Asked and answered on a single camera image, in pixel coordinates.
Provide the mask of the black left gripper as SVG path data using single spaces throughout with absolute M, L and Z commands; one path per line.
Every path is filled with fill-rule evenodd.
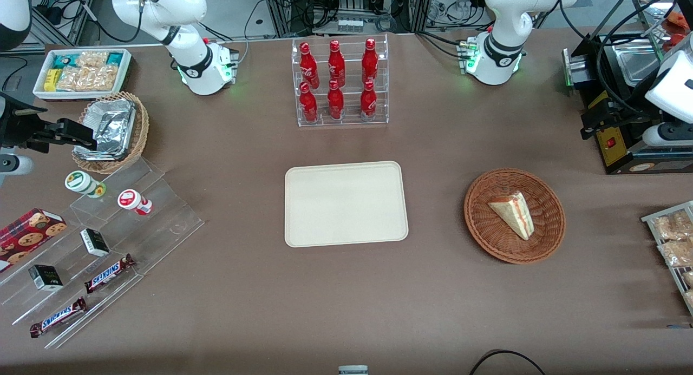
M 624 108 L 613 100 L 601 100 L 596 104 L 596 112 L 584 112 L 581 115 L 582 140 L 590 139 L 598 131 L 599 127 L 611 128 L 622 118 L 621 128 L 640 128 L 658 124 L 658 107 L 650 103 L 644 95 L 648 92 L 649 85 L 626 85 L 621 90 L 621 98 L 634 109 Z

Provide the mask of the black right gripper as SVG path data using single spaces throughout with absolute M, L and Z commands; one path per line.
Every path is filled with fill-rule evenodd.
M 44 107 L 31 106 L 12 96 L 1 93 L 2 120 L 1 143 L 3 148 L 20 148 L 47 154 L 50 144 L 82 146 L 96 150 L 97 142 L 93 129 L 70 119 L 58 119 L 51 129 L 38 114 L 47 111 Z

